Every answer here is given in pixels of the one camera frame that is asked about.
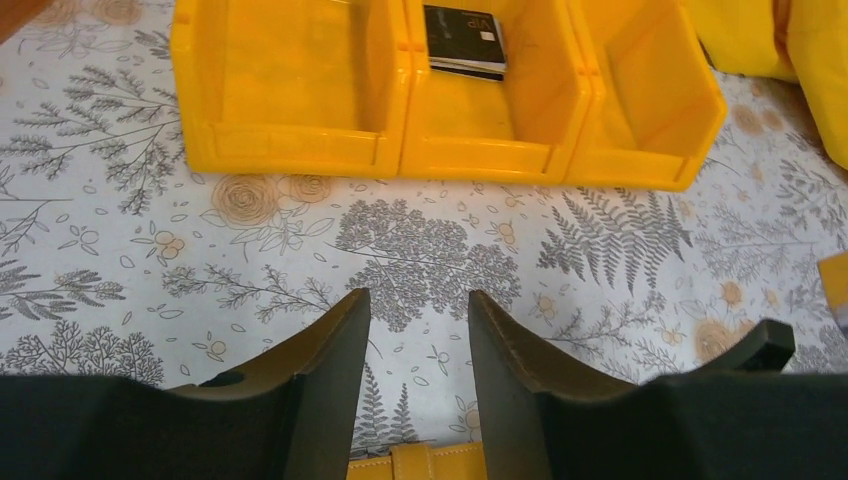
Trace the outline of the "yellow leather card holder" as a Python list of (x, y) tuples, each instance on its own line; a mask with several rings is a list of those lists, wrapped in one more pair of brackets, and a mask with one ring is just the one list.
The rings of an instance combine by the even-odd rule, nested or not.
[(390, 454), (351, 461), (347, 480), (486, 480), (480, 442), (433, 448), (428, 444), (392, 446)]

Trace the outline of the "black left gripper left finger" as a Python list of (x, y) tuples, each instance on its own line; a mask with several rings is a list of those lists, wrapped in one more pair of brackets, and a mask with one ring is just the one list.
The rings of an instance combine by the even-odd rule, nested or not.
[(365, 289), (198, 385), (5, 376), (5, 479), (342, 479), (371, 321)]

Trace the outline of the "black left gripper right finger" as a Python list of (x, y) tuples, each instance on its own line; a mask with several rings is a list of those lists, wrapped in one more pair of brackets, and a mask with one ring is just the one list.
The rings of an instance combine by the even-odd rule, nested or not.
[(468, 299), (492, 479), (843, 479), (847, 378), (788, 374), (792, 328), (760, 321), (705, 365), (637, 385)]

